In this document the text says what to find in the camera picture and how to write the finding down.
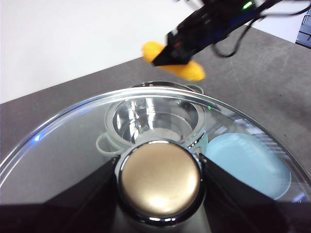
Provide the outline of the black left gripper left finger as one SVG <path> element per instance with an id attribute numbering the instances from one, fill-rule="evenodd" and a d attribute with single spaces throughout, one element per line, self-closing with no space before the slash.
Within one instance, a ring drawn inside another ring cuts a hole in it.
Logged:
<path id="1" fill-rule="evenodd" d="M 0 207 L 2 233 L 105 233 L 116 206 L 114 157 L 77 184 L 43 203 Z"/>

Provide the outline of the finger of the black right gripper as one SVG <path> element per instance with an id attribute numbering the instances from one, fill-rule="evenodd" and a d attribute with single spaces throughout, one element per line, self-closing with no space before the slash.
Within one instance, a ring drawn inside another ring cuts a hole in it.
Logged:
<path id="1" fill-rule="evenodd" d="M 193 56 L 193 48 L 188 46 L 153 46 L 151 48 L 151 53 L 154 56 L 151 63 L 156 67 L 186 65 Z"/>

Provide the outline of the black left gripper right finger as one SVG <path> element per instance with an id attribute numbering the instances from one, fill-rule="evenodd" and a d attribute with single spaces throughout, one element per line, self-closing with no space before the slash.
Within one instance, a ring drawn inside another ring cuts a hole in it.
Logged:
<path id="1" fill-rule="evenodd" d="M 204 208 L 214 233 L 309 233 L 310 202 L 276 201 L 199 156 L 207 194 Z"/>

